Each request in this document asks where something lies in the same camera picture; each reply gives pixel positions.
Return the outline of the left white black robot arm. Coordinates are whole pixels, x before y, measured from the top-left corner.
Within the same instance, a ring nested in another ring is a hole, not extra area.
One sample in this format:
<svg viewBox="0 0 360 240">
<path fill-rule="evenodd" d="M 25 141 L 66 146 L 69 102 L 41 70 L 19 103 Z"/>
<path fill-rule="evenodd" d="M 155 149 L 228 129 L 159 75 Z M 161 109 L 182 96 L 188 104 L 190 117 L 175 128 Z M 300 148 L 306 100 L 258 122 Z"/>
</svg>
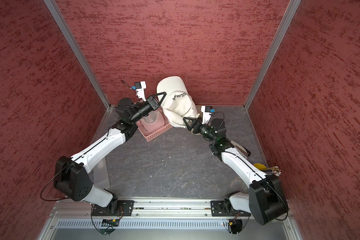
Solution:
<svg viewBox="0 0 360 240">
<path fill-rule="evenodd" d="M 85 201 L 104 208 L 109 215 L 115 215 L 119 211 L 118 197 L 95 186 L 89 173 L 105 156 L 135 134 L 137 122 L 158 110 L 166 95 L 161 92 L 135 104 L 129 98 L 121 99 L 115 108 L 118 121 L 103 137 L 81 152 L 57 160 L 54 188 L 75 202 Z"/>
</svg>

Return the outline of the grey flat tool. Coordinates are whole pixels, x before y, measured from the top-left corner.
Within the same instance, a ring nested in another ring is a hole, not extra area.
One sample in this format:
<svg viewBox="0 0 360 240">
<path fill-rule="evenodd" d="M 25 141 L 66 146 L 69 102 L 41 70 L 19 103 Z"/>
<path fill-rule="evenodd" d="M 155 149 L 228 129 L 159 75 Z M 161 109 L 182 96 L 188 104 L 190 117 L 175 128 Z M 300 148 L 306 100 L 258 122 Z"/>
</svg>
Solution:
<svg viewBox="0 0 360 240">
<path fill-rule="evenodd" d="M 248 149 L 246 149 L 245 147 L 239 145 L 235 141 L 230 140 L 230 143 L 231 143 L 231 145 L 233 145 L 235 147 L 235 149 L 237 149 L 238 153 L 241 156 L 243 156 L 245 158 L 248 158 L 251 155 L 251 152 Z"/>
</svg>

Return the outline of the yellow pencil cup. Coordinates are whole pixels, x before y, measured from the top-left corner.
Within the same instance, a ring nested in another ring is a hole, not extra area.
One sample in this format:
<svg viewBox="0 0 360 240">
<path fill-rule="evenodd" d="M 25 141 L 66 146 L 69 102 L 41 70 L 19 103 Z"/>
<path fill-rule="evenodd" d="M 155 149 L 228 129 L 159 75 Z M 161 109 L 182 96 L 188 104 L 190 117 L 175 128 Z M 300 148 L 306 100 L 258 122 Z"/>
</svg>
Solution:
<svg viewBox="0 0 360 240">
<path fill-rule="evenodd" d="M 260 163 L 255 163 L 255 164 L 254 164 L 254 167 L 256 167 L 257 169 L 259 169 L 260 171 L 263 171 L 263 170 L 267 170 L 267 169 L 268 169 L 265 165 L 260 164 Z"/>
</svg>

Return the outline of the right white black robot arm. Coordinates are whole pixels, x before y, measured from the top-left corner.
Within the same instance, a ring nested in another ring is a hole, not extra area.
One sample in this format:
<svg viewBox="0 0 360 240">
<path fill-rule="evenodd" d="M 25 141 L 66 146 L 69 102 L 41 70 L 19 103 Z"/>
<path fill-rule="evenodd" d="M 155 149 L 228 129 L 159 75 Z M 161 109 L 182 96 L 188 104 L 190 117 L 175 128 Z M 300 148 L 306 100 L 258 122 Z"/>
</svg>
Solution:
<svg viewBox="0 0 360 240">
<path fill-rule="evenodd" d="M 250 151 L 226 137 L 223 119 L 214 119 L 211 125 L 195 118 L 184 117 L 183 121 L 188 131 L 200 134 L 209 142 L 212 154 L 229 166 L 248 187 L 247 194 L 235 193 L 228 197 L 232 209 L 250 213 L 261 225 L 273 220 L 282 221 L 282 216 L 288 216 L 289 206 L 281 180 L 248 161 Z"/>
</svg>

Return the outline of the pink plastic basket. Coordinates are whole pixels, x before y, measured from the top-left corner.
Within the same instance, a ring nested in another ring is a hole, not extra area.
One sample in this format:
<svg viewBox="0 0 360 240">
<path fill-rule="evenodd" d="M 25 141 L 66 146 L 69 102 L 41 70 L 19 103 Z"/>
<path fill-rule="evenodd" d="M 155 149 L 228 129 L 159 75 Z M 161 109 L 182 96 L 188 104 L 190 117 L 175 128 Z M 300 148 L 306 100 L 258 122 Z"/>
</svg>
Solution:
<svg viewBox="0 0 360 240">
<path fill-rule="evenodd" d="M 167 117 L 164 115 L 163 111 L 161 108 L 159 108 L 158 110 L 160 110 L 160 112 L 162 113 L 164 120 L 165 120 L 165 125 L 159 129 L 158 131 L 154 132 L 154 133 L 148 133 L 144 127 L 142 126 L 141 120 L 139 120 L 137 122 L 137 126 L 139 131 L 142 133 L 143 137 L 145 138 L 145 140 L 147 142 L 152 141 L 153 139 L 155 139 L 156 137 L 162 135 L 163 133 L 165 133 L 166 131 L 168 131 L 169 129 L 171 129 L 173 126 L 169 123 Z"/>
</svg>

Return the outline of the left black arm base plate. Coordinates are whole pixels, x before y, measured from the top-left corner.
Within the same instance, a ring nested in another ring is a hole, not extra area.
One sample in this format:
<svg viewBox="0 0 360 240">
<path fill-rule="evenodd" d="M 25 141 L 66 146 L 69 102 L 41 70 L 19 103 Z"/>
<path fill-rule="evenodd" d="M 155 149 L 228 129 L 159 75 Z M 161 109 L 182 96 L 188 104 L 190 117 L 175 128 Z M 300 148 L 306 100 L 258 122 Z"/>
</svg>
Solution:
<svg viewBox="0 0 360 240">
<path fill-rule="evenodd" d="M 118 200 L 110 203 L 110 205 L 105 208 L 94 205 L 91 214 L 96 217 L 130 217 L 132 215 L 134 203 L 133 200 Z"/>
</svg>

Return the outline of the clear plastic sheet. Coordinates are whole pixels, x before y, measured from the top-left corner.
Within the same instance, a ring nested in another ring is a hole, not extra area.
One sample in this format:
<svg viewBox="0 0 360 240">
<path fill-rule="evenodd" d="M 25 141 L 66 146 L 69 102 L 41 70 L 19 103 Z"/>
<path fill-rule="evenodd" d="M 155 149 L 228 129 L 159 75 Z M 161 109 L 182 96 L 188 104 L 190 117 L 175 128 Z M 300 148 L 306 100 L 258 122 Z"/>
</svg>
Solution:
<svg viewBox="0 0 360 240">
<path fill-rule="evenodd" d="M 101 159 L 92 170 L 93 183 L 95 186 L 101 189 L 108 189 L 110 185 L 110 179 L 108 174 L 106 158 Z"/>
</svg>

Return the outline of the white pink baseball cap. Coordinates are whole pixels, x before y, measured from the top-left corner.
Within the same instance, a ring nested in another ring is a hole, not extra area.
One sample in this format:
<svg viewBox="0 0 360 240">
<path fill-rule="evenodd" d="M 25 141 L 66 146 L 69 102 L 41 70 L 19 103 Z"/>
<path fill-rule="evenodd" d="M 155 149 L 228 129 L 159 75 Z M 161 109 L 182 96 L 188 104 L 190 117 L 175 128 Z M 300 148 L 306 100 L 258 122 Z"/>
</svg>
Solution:
<svg viewBox="0 0 360 240">
<path fill-rule="evenodd" d="M 197 119 L 197 107 L 189 95 L 183 80 L 178 76 L 167 77 L 157 85 L 157 93 L 165 92 L 161 103 L 164 115 L 175 128 L 186 128 L 183 117 Z"/>
</svg>

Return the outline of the aluminium front rail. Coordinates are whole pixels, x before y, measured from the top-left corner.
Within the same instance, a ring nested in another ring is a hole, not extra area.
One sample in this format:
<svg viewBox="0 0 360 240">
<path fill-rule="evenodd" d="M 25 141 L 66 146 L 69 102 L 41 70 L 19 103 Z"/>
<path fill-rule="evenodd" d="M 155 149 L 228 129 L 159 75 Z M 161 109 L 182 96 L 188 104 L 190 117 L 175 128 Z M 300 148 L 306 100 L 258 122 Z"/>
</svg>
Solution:
<svg viewBox="0 0 360 240">
<path fill-rule="evenodd" d="M 122 219 L 233 219 L 235 217 L 213 217 L 211 201 L 224 199 L 174 199 L 174 198 L 121 198 L 133 200 L 134 208 L 130 217 Z M 101 218 L 92 216 L 92 205 L 87 202 L 72 200 L 59 201 L 54 206 L 50 216 L 55 218 Z M 120 218 L 103 216 L 103 218 Z"/>
</svg>

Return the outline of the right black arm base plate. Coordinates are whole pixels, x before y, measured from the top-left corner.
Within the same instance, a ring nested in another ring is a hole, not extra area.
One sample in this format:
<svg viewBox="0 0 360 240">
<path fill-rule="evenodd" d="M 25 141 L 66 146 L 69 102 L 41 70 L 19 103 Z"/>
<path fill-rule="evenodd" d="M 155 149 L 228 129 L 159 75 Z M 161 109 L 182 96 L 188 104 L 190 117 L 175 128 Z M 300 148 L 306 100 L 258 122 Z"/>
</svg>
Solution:
<svg viewBox="0 0 360 240">
<path fill-rule="evenodd" d="M 213 217 L 250 217 L 251 214 L 233 209 L 228 200 L 211 201 L 211 213 Z"/>
</svg>

